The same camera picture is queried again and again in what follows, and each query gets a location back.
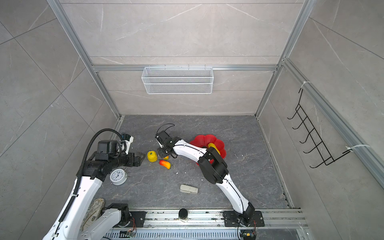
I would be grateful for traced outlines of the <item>white alarm clock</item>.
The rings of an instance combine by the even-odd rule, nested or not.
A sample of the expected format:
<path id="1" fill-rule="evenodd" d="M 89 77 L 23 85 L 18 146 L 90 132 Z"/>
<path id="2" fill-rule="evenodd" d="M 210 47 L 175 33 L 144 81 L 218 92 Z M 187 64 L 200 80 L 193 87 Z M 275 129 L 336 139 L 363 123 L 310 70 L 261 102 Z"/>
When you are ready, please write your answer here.
<path id="1" fill-rule="evenodd" d="M 128 175 L 124 169 L 115 169 L 110 174 L 110 181 L 115 186 L 124 184 L 128 179 Z"/>

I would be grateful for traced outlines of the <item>yellow fake banana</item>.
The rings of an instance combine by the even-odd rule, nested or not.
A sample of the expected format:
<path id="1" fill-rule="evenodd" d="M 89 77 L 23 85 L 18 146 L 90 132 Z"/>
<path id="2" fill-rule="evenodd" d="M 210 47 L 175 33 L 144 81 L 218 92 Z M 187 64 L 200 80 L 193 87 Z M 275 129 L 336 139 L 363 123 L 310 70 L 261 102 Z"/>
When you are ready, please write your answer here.
<path id="1" fill-rule="evenodd" d="M 221 154 L 221 152 L 218 150 L 217 146 L 214 143 L 209 143 L 208 148 L 213 148 L 217 151 L 219 155 Z"/>

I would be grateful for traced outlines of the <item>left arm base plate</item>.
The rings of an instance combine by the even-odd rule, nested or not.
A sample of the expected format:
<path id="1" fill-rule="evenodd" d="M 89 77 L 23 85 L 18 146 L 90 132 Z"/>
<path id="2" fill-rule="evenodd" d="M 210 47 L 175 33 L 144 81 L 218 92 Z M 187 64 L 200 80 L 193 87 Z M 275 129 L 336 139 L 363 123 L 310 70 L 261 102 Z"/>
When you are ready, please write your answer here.
<path id="1" fill-rule="evenodd" d="M 138 211 L 138 212 L 130 212 L 130 216 L 125 217 L 122 223 L 119 223 L 118 226 L 120 228 L 143 228 L 147 212 Z"/>

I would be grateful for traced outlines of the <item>red flower-shaped fruit bowl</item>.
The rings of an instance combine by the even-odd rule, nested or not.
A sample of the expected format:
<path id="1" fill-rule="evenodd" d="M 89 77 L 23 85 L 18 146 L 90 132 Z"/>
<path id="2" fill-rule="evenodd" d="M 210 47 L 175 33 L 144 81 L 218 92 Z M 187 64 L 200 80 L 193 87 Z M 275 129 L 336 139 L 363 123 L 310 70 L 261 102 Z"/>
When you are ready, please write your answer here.
<path id="1" fill-rule="evenodd" d="M 227 156 L 224 142 L 214 135 L 198 135 L 190 144 L 200 149 L 213 147 L 223 159 Z"/>

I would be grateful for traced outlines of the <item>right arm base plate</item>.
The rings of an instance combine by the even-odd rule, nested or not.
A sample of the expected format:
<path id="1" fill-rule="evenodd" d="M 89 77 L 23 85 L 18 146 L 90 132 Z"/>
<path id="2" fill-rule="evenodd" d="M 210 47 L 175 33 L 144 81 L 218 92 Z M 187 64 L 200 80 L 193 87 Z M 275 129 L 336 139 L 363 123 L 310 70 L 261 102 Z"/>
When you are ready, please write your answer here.
<path id="1" fill-rule="evenodd" d="M 223 211 L 226 227 L 264 227 L 264 217 L 261 211 L 254 211 L 251 217 L 244 217 L 235 211 Z"/>

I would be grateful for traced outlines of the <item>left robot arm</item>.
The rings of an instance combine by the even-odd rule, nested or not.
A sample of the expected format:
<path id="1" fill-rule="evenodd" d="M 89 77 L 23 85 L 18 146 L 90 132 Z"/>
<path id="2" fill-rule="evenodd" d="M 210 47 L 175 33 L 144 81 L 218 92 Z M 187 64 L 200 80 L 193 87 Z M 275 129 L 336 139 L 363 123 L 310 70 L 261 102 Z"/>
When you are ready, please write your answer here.
<path id="1" fill-rule="evenodd" d="M 86 230 L 82 224 L 92 200 L 107 176 L 120 167 L 139 167 L 144 154 L 130 152 L 133 137 L 113 129 L 95 133 L 83 155 L 72 194 L 45 240 L 100 240 L 113 227 L 135 226 L 128 204 L 111 204 Z"/>

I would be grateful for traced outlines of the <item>black round knob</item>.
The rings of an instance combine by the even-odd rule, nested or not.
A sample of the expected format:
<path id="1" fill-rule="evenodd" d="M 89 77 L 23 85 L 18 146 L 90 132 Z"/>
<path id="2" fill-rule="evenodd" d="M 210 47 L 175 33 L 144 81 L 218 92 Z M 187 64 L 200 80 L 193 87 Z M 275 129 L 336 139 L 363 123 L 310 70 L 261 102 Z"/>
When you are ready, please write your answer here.
<path id="1" fill-rule="evenodd" d="M 189 215 L 189 212 L 185 208 L 180 209 L 179 212 L 178 212 L 178 217 L 181 220 L 187 220 L 188 219 L 188 215 Z"/>

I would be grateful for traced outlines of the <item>patterned slipper object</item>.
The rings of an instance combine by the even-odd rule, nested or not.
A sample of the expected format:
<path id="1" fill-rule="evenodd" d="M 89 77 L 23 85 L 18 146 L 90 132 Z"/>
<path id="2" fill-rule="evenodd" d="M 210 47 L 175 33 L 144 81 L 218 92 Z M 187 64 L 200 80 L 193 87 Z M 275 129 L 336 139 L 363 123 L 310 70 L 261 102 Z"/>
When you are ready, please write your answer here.
<path id="1" fill-rule="evenodd" d="M 100 217 L 102 209 L 104 207 L 105 200 L 103 198 L 93 200 L 83 219 L 81 231 L 87 230 Z"/>

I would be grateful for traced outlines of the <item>beige stapler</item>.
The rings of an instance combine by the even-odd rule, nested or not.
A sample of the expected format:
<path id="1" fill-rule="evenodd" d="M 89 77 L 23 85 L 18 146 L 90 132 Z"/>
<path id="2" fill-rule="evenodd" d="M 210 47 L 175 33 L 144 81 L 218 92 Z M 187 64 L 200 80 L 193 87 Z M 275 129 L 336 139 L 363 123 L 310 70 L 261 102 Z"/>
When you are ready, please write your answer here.
<path id="1" fill-rule="evenodd" d="M 181 185 L 180 186 L 180 191 L 182 193 L 198 194 L 199 189 L 196 188 L 196 187 L 189 186 L 189 185 Z"/>

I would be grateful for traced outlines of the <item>aluminium rail track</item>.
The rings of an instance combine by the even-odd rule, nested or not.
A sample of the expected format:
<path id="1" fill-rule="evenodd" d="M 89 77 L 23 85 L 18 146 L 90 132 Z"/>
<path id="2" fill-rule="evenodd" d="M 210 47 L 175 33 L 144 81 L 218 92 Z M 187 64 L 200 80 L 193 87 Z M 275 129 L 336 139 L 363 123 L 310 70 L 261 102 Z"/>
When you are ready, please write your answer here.
<path id="1" fill-rule="evenodd" d="M 259 209 L 264 217 L 264 227 L 226 227 L 223 211 L 226 209 L 189 209 L 187 220 L 178 217 L 179 209 L 138 209 L 130 212 L 147 212 L 143 228 L 137 230 L 252 230 L 252 229 L 308 229 L 304 214 L 299 209 Z"/>

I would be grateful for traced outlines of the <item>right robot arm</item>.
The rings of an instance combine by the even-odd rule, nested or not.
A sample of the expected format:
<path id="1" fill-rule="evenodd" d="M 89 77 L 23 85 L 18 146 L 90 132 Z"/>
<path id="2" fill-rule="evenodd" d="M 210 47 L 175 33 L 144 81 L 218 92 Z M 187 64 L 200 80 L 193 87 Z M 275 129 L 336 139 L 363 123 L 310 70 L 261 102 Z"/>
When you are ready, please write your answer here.
<path id="1" fill-rule="evenodd" d="M 183 156 L 196 162 L 205 179 L 218 186 L 228 198 L 240 225 L 248 227 L 251 224 L 255 208 L 236 187 L 229 174 L 228 165 L 216 149 L 196 147 L 181 138 L 170 137 L 165 131 L 156 134 L 156 140 L 160 145 L 160 157 Z"/>

